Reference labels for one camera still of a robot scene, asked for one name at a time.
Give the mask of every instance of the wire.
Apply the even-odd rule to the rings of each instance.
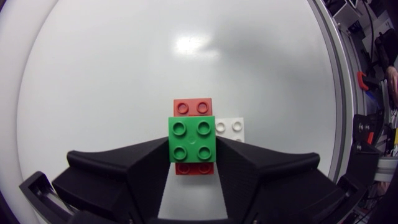
[[[374,207],[372,207],[368,212],[366,212],[366,214],[362,216],[362,218],[360,218],[355,224],[358,224],[360,221],[362,221],[362,219],[368,216],[373,211],[374,208],[376,208],[376,205],[374,205]]]
[[[366,5],[366,3],[368,3],[368,0],[362,0],[363,5],[365,6],[366,12],[368,13],[369,16],[369,21],[371,22],[371,32],[372,32],[372,42],[371,42],[371,64],[369,65],[369,67],[372,67],[372,63],[373,63],[373,42],[374,42],[374,31],[373,31],[373,21],[372,21],[372,17],[371,17],[371,13],[369,12],[368,6]]]

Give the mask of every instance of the lego stud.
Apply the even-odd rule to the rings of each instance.
[[[200,102],[197,106],[197,111],[201,114],[206,113],[209,110],[209,105],[206,102]]]
[[[181,173],[181,174],[188,174],[191,170],[191,168],[188,166],[188,164],[175,164],[175,168]]]
[[[200,121],[198,124],[198,133],[201,135],[210,134],[210,124],[207,121]]]
[[[186,131],[187,131],[187,127],[181,121],[178,121],[173,124],[173,133],[176,136],[181,136],[181,135],[185,134]]]
[[[216,131],[218,133],[223,133],[225,131],[225,124],[222,122],[219,122],[216,124]]]
[[[188,112],[188,110],[189,110],[189,107],[188,107],[188,105],[186,103],[179,103],[177,105],[177,111],[180,114],[186,114]]]
[[[199,148],[198,157],[202,160],[209,159],[211,157],[211,150],[206,146],[202,146]]]
[[[241,123],[240,121],[235,121],[235,122],[232,124],[232,129],[233,129],[234,131],[240,131],[240,130],[242,130],[242,123]]]
[[[211,166],[209,163],[204,163],[199,165],[199,173],[208,174],[211,170]]]
[[[177,146],[173,150],[173,157],[178,161],[184,160],[187,157],[187,150],[182,146]]]

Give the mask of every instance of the screw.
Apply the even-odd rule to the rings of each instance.
[[[360,124],[358,125],[358,130],[359,130],[359,132],[362,132],[362,131],[363,131],[363,124],[362,124],[362,123],[360,123]]]

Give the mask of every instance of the stacked blocks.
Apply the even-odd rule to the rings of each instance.
[[[174,100],[169,118],[169,159],[177,175],[214,174],[215,117],[211,98]]]

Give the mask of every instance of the white lego brick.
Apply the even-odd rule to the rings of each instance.
[[[244,142],[243,118],[216,118],[216,135]]]

